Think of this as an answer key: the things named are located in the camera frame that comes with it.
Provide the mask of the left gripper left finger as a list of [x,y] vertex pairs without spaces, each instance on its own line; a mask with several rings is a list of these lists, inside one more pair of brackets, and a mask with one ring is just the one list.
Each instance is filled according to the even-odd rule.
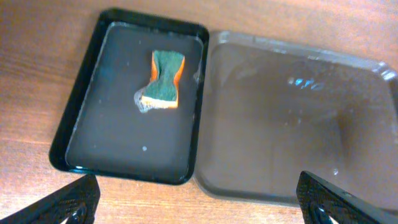
[[88,174],[1,220],[1,223],[93,224],[100,200],[94,175]]

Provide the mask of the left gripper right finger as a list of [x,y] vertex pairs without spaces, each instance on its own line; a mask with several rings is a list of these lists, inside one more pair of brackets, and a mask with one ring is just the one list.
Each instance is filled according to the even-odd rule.
[[296,196],[305,224],[397,223],[397,217],[309,171],[300,173]]

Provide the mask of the green orange sponge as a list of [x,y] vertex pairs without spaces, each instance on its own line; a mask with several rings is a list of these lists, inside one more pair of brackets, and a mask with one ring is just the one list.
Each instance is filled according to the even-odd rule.
[[178,85],[185,66],[185,56],[169,50],[154,50],[149,83],[134,94],[141,113],[149,110],[178,108]]

